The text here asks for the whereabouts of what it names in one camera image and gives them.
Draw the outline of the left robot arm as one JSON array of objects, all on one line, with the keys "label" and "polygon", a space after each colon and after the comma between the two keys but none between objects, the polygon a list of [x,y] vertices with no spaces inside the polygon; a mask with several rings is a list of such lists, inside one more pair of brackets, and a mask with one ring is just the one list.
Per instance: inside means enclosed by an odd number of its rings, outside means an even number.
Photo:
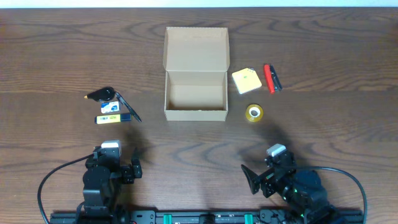
[{"label": "left robot arm", "polygon": [[127,165],[120,164],[121,149],[96,146],[93,156],[86,160],[87,171],[83,175],[85,213],[90,218],[116,216],[117,197],[121,186],[133,184],[142,177],[138,157],[132,156]]}]

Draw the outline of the red stapler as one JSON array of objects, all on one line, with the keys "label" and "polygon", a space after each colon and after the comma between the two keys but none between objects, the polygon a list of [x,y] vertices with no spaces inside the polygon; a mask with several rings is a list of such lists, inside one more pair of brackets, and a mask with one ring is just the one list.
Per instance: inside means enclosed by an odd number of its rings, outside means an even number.
[{"label": "red stapler", "polygon": [[268,87],[270,94],[273,95],[275,92],[281,91],[282,85],[279,81],[279,78],[277,76],[274,66],[266,63],[263,66],[263,71],[264,71],[264,76],[265,76],[267,87]]}]

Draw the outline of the yellow sticky note pad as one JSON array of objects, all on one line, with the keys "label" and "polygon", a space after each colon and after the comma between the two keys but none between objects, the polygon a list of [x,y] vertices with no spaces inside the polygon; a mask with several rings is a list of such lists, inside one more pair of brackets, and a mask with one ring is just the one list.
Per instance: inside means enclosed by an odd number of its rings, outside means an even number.
[{"label": "yellow sticky note pad", "polygon": [[232,78],[241,95],[262,86],[259,76],[253,68],[244,68],[234,72],[232,73]]}]

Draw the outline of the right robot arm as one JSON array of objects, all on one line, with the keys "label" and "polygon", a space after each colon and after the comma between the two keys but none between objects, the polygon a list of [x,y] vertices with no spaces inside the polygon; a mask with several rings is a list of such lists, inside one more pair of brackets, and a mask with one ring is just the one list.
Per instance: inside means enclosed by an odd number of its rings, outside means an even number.
[{"label": "right robot arm", "polygon": [[288,203],[292,213],[301,223],[345,223],[339,211],[328,201],[316,171],[299,169],[294,154],[288,150],[271,153],[266,158],[268,170],[257,175],[242,165],[251,193],[261,191],[269,198],[274,194]]}]

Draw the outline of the yellow tape roll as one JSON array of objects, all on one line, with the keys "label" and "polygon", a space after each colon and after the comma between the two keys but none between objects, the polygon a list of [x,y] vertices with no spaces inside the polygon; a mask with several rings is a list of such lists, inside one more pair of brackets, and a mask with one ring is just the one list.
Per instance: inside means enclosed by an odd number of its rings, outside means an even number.
[{"label": "yellow tape roll", "polygon": [[253,123],[259,122],[262,119],[263,115],[264,112],[262,107],[257,104],[249,105],[245,112],[246,119]]}]

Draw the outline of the yellow highlighter dark cap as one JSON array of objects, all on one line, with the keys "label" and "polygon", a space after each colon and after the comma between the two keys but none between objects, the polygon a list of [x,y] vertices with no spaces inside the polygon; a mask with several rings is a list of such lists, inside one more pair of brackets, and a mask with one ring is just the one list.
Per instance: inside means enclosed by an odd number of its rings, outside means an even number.
[{"label": "yellow highlighter dark cap", "polygon": [[131,114],[110,114],[95,117],[95,124],[110,124],[110,123],[121,123],[131,121]]}]

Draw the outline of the cardboard box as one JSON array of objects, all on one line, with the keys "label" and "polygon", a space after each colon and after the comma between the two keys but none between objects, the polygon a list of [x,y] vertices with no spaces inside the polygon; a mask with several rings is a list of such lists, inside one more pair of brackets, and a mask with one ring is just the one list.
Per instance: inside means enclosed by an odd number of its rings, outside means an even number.
[{"label": "cardboard box", "polygon": [[167,27],[164,59],[167,121],[225,121],[229,35],[226,27]]}]

